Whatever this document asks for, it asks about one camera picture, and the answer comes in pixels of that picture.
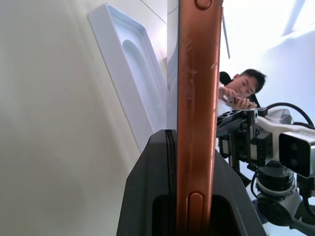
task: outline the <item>man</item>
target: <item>man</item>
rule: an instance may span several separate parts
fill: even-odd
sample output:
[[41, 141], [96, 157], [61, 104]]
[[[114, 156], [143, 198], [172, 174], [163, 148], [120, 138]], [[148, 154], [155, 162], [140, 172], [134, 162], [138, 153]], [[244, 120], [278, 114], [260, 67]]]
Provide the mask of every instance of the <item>man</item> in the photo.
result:
[[[247, 69], [240, 75], [235, 75], [233, 80], [226, 72], [220, 72], [219, 101], [226, 102], [226, 99], [232, 97], [240, 98], [232, 107], [237, 110], [247, 109], [251, 102], [259, 106], [255, 93], [263, 88], [265, 81], [266, 75], [254, 69]], [[227, 108], [221, 109], [222, 102], [218, 104], [218, 114], [227, 111]]]

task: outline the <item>black hair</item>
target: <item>black hair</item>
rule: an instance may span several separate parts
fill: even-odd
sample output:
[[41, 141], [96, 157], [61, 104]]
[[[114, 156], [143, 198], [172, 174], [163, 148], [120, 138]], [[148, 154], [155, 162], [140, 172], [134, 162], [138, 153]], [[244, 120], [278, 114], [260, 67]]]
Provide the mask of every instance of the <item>black hair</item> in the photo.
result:
[[259, 91], [261, 91], [262, 87], [264, 87], [265, 85], [266, 77], [267, 77], [260, 71], [254, 70], [254, 69], [247, 69], [241, 75], [247, 75], [247, 76], [254, 77], [257, 79], [258, 85], [257, 85], [255, 93], [258, 93]]

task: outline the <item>man's hand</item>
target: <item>man's hand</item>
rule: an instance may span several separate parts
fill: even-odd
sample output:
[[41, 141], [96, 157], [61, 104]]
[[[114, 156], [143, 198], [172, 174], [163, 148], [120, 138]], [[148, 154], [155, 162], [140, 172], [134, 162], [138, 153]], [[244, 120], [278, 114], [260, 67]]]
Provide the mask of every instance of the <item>man's hand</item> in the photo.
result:
[[238, 94], [229, 88], [226, 87], [219, 87], [219, 99], [227, 102], [228, 99], [233, 98], [233, 97], [237, 97]]
[[240, 98], [239, 101], [232, 106], [232, 108], [235, 110], [252, 109], [256, 107], [257, 105], [250, 102], [247, 98]]

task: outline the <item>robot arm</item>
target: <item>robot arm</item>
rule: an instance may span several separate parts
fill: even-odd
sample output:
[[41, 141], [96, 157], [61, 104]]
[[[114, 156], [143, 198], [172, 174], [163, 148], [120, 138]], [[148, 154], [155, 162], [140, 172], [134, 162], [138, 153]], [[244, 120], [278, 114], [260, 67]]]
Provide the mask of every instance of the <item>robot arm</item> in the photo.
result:
[[[281, 112], [289, 115], [288, 110]], [[230, 165], [245, 186], [250, 180], [242, 177], [239, 162], [247, 162], [248, 168], [255, 172], [251, 189], [253, 192], [257, 178], [259, 194], [253, 194], [257, 198], [258, 210], [269, 222], [290, 226], [306, 235], [315, 235], [314, 226], [294, 218], [300, 205], [299, 195], [303, 197], [309, 216], [315, 216], [307, 200], [315, 188], [315, 130], [292, 125], [291, 117], [277, 118], [278, 114], [268, 114], [267, 109], [258, 109], [232, 111], [220, 116], [217, 133], [220, 153], [229, 158]], [[298, 174], [298, 186], [294, 173]]]

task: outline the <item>smartphone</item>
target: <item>smartphone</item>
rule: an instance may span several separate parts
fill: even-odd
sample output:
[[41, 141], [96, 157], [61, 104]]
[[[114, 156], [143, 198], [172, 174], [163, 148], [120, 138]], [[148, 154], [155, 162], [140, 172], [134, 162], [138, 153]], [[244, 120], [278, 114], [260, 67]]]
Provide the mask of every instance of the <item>smartphone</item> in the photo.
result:
[[[226, 104], [227, 104], [227, 106], [233, 108], [236, 104], [239, 103], [239, 101], [240, 101], [241, 99], [243, 100], [243, 98], [239, 98], [239, 97], [229, 98], [229, 99], [226, 100]], [[256, 107], [257, 107], [256, 103], [250, 102], [249, 105], [248, 105], [248, 107], [247, 107], [246, 109], [254, 109], [254, 108], [256, 108]]]
[[177, 131], [177, 235], [209, 235], [222, 0], [169, 0], [167, 129]]

